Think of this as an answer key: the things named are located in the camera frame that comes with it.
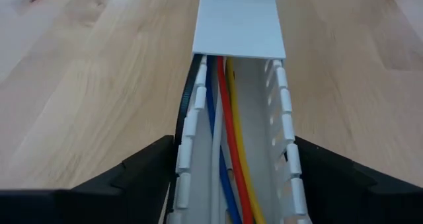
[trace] white wire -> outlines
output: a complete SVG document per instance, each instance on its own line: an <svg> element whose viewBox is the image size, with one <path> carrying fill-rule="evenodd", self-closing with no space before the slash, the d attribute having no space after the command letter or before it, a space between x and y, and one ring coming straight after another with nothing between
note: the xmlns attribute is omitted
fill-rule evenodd
<svg viewBox="0 0 423 224"><path fill-rule="evenodd" d="M219 155L222 138L223 108L220 91L217 90L213 143L211 145L211 224L219 224Z"/></svg>

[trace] wood grain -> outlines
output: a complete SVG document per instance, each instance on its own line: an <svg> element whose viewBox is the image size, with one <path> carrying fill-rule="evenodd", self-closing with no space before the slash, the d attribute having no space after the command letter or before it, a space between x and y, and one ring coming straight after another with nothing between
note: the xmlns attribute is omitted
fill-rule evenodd
<svg viewBox="0 0 423 224"><path fill-rule="evenodd" d="M198 0L0 0L0 188L68 188L165 134ZM423 186L421 0L278 0L297 135Z"/></svg>

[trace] red cable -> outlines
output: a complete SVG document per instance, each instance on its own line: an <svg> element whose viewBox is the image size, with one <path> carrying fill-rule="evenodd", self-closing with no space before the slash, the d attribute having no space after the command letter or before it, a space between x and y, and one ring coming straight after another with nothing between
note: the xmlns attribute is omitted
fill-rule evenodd
<svg viewBox="0 0 423 224"><path fill-rule="evenodd" d="M237 140L235 139L235 132L232 120L231 103L229 101L229 93L227 92L225 72L223 70L223 57L218 56L217 76L219 77L219 90L222 98L223 117L225 118L227 142L229 145L229 152L231 154L235 182L237 183L239 199L241 200L241 207L243 210L243 221L244 224L253 224L251 204L247 192L247 185L245 184L243 170L241 169L241 162L239 161Z"/></svg>

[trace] black plastic part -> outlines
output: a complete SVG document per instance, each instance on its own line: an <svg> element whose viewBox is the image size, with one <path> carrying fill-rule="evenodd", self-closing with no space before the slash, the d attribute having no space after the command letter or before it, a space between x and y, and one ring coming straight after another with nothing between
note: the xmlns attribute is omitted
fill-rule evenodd
<svg viewBox="0 0 423 224"><path fill-rule="evenodd" d="M169 195L167 198L167 206L166 206L166 217L163 223L167 222L167 215L173 212L173 201L174 201L174 193L176 188L176 179L178 178L177 173L175 173L176 169L176 159L178 157L178 146L182 142L182 130L184 129L184 119L186 114L188 113L188 107L190 106L190 99L192 91L194 90L194 85L196 82L197 72L200 68L201 58L203 55L201 54L194 54L192 58L190 69L188 71L188 76L185 80L184 90L182 92L182 98L180 100L179 105L179 113L178 118L176 120L176 131L174 135L174 143L175 146L173 147L173 156L170 158L173 164L172 169L172 178L171 178L171 185L169 187Z"/></svg>
<svg viewBox="0 0 423 224"><path fill-rule="evenodd" d="M314 224L423 223L423 189L295 138Z"/></svg>
<svg viewBox="0 0 423 224"><path fill-rule="evenodd" d="M0 192L0 223L157 223L173 174L173 136L72 190Z"/></svg>

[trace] black wire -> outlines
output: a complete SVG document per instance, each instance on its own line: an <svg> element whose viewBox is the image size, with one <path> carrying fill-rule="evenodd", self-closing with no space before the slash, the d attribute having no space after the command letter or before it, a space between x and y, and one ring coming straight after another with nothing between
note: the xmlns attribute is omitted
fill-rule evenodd
<svg viewBox="0 0 423 224"><path fill-rule="evenodd" d="M172 178L171 178L171 186L169 188L169 195L167 198L166 217L163 220L164 224L166 224L167 222L167 215L173 212L176 178L178 177L178 174L174 172L176 168L176 158L178 157L178 146L182 142L182 130L184 129L184 119L186 117L186 114L188 113L188 107L190 106L191 94L192 94L192 91L194 90L194 85L196 82L198 70L200 68L202 56L203 56L202 54L194 54L194 57L192 58L190 70L188 71L188 76L185 81L185 87L182 92L182 98L179 104L178 118L176 120L176 130L174 133L175 146L173 151L174 155L172 156L172 159L173 159L172 160L173 169L171 170Z"/></svg>

